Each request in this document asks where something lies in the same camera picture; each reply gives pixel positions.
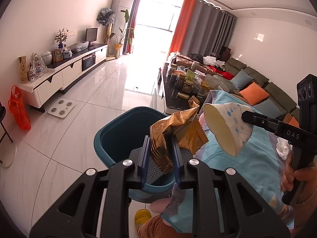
white ceramic pot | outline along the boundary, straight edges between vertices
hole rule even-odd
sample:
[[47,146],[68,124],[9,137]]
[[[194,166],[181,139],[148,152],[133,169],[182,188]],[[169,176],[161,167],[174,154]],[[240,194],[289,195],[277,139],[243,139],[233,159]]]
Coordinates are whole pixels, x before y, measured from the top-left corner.
[[45,51],[43,53],[41,53],[41,57],[45,63],[45,65],[49,65],[52,62],[52,52],[50,51]]

white tile floor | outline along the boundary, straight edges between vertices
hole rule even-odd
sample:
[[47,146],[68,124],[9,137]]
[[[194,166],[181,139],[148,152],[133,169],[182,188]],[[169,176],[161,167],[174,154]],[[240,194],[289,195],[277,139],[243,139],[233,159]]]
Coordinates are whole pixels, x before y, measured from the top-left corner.
[[[152,90],[163,56],[149,58],[123,56],[105,62],[66,94],[55,94],[44,105],[48,110],[63,97],[76,104],[61,119],[29,109],[32,128],[11,132],[17,145],[14,163],[0,169],[0,198],[12,220],[28,237],[32,225],[54,201],[90,167],[106,166],[97,157],[93,139],[108,122],[136,106],[150,106]],[[10,146],[5,138],[0,159]],[[130,237],[137,237],[134,214],[144,203],[132,201],[129,207]]]

gray curtain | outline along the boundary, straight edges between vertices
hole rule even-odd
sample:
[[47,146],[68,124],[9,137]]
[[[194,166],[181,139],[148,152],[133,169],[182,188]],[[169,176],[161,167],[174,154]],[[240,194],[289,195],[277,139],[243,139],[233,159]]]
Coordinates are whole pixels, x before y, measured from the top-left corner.
[[[127,28],[135,28],[135,22],[136,22],[136,17],[137,17],[137,10],[138,10],[138,6],[140,4],[140,0],[134,0],[133,1],[133,6],[131,9],[131,13],[130,13],[130,20],[128,22],[128,27]],[[123,45],[123,52],[124,53],[131,53],[132,52],[132,45],[128,43],[128,40],[126,39],[126,41],[124,42]]]
[[180,53],[186,56],[219,55],[221,47],[229,45],[236,20],[228,11],[196,0]]

orange bag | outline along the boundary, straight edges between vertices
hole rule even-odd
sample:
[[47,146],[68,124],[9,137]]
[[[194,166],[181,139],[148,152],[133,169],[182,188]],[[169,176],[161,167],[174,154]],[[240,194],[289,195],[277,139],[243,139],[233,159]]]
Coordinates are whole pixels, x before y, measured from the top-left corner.
[[8,105],[9,111],[13,114],[14,120],[19,128],[21,130],[31,129],[31,122],[22,100],[22,92],[17,86],[12,86]]

person's hand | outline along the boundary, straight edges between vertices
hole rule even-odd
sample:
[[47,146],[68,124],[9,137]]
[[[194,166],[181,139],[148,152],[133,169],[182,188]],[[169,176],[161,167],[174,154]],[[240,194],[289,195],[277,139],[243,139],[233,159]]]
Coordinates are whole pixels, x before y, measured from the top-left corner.
[[296,201],[296,203],[303,203],[308,200],[316,190],[317,167],[316,164],[312,162],[310,166],[294,171],[292,168],[292,153],[290,152],[285,162],[284,174],[281,181],[281,190],[291,191],[294,186],[294,178],[299,181],[305,181],[304,188]]

